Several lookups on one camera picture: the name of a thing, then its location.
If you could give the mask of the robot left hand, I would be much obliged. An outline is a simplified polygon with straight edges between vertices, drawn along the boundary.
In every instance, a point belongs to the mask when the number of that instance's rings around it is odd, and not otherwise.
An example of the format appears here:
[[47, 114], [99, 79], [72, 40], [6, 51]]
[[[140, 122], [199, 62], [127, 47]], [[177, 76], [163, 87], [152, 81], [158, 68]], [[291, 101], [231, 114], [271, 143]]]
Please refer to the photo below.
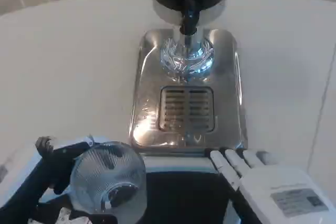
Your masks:
[[56, 144], [49, 136], [1, 163], [1, 223], [117, 223], [75, 210], [66, 193], [75, 160], [94, 146], [84, 137]]

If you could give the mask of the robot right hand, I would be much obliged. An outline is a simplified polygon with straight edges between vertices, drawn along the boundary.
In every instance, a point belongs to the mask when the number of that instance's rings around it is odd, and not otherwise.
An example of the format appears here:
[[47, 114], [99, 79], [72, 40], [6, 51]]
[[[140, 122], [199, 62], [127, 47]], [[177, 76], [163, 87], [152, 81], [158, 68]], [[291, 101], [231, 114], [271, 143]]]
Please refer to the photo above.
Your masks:
[[240, 223], [335, 223], [335, 206], [305, 171], [266, 151], [224, 149], [209, 156]]

